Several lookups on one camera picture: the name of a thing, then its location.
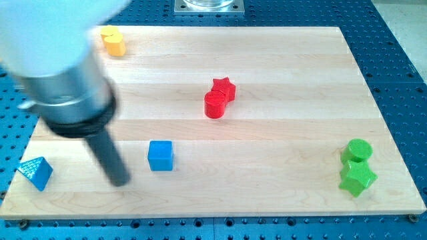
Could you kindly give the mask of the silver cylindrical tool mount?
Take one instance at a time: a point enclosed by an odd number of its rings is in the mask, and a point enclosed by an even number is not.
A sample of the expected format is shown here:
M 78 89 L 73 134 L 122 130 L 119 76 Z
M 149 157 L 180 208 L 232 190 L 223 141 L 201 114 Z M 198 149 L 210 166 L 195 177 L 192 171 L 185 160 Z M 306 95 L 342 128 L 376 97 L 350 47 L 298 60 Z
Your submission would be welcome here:
M 38 114 L 57 135 L 84 138 L 105 129 L 117 108 L 109 79 L 104 77 L 94 51 L 56 75 L 13 78 L 32 103 L 24 108 Z

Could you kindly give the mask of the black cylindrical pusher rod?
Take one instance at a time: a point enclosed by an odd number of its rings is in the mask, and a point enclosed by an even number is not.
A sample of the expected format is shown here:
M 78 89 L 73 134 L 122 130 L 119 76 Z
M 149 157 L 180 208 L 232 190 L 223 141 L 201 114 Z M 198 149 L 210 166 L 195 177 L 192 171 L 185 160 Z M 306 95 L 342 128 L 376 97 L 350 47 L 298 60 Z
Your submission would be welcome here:
M 126 185 L 130 180 L 130 174 L 109 132 L 102 129 L 96 134 L 88 135 L 85 141 L 96 156 L 109 182 L 115 187 Z

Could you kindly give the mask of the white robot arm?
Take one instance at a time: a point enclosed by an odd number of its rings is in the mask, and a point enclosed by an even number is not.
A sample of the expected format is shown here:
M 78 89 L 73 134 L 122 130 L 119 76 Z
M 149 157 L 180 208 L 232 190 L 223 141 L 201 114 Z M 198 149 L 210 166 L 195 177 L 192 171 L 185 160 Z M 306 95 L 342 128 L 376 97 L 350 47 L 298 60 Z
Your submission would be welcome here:
M 128 0 L 2 1 L 2 66 L 30 97 L 23 105 L 57 135 L 84 138 L 110 183 L 130 180 L 106 129 L 117 101 L 89 32 Z

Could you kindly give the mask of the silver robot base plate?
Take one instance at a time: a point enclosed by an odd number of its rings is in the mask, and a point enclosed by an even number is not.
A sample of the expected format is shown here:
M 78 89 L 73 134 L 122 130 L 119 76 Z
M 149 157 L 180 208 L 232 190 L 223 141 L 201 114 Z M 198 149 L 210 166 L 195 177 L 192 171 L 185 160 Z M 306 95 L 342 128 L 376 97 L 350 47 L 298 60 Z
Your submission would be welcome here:
M 175 14 L 245 13 L 244 0 L 175 0 Z

